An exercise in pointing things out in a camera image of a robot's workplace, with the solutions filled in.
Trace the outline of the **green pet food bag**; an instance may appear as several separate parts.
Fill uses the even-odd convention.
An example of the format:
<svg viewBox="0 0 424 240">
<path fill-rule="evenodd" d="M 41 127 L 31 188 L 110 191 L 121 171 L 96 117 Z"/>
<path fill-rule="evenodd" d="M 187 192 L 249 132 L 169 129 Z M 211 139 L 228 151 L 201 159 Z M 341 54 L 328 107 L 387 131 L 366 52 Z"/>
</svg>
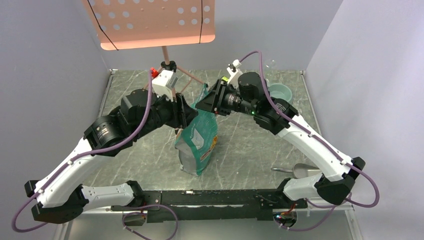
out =
<svg viewBox="0 0 424 240">
<path fill-rule="evenodd" d="M 191 123 L 178 132 L 174 142 L 180 169 L 194 176 L 202 174 L 218 140 L 216 115 L 200 109 L 197 112 Z"/>
</svg>

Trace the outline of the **metal food scoop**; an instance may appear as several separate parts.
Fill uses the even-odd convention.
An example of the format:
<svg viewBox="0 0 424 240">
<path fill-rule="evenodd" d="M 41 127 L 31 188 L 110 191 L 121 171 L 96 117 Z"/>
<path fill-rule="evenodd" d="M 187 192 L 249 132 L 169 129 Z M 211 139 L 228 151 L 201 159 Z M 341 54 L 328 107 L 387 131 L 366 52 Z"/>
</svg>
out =
<svg viewBox="0 0 424 240">
<path fill-rule="evenodd" d="M 302 179 L 322 174 L 322 171 L 318 167 L 305 163 L 296 163 L 291 169 L 283 167 L 272 167 L 271 170 L 275 172 L 292 174 L 295 179 Z"/>
</svg>

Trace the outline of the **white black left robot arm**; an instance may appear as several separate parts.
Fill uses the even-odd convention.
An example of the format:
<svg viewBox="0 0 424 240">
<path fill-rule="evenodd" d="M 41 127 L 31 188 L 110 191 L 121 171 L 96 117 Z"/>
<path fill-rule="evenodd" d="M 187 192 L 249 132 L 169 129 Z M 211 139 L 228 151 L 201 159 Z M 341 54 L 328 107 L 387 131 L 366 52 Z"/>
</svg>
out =
<svg viewBox="0 0 424 240">
<path fill-rule="evenodd" d="M 197 115 L 180 93 L 175 101 L 145 89 L 124 96 L 119 106 L 84 131 L 73 152 L 54 172 L 25 184 L 27 196 L 36 198 L 31 208 L 33 219 L 63 224 L 96 208 L 123 206 L 137 210 L 144 206 L 145 194 L 135 180 L 106 187 L 85 186 L 83 181 L 138 139 L 163 126 L 185 128 Z"/>
</svg>

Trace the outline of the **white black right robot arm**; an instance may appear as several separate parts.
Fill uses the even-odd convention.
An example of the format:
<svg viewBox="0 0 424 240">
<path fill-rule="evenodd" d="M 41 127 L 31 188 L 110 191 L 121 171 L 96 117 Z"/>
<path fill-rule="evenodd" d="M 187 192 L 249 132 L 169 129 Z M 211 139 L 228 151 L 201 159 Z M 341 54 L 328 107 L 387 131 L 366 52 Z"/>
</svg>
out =
<svg viewBox="0 0 424 240">
<path fill-rule="evenodd" d="M 300 150 L 321 171 L 303 178 L 286 178 L 276 193 L 276 202 L 288 208 L 296 200 L 317 198 L 332 205 L 340 205 L 351 192 L 358 172 L 365 161 L 360 157 L 351 158 L 321 138 L 305 119 L 286 100 L 270 97 L 267 83 L 256 72 L 243 73 L 238 78 L 238 89 L 227 81 L 219 79 L 195 107 L 199 110 L 227 116 L 232 112 L 253 117 L 262 129 L 271 132 Z"/>
</svg>

